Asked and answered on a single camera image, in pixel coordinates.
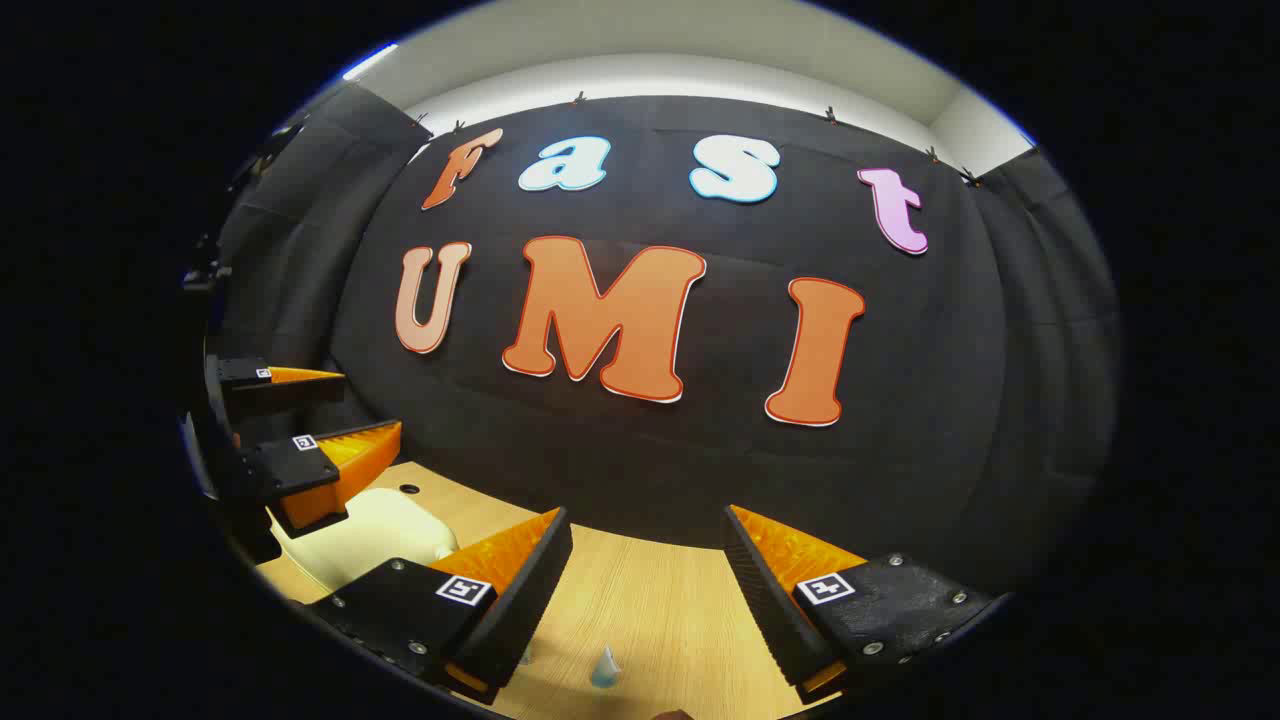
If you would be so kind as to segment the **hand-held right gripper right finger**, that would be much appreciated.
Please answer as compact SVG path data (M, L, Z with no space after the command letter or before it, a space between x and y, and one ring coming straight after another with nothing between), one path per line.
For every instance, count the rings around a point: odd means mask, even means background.
M863 557L737 505L724 509L722 550L805 705L902 684L1006 605L908 553Z

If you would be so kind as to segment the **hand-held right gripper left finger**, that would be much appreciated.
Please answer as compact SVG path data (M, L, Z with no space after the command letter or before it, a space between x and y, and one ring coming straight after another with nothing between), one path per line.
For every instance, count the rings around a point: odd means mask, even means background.
M492 705L572 547L568 512L557 507L430 564L388 559L305 609L415 680Z

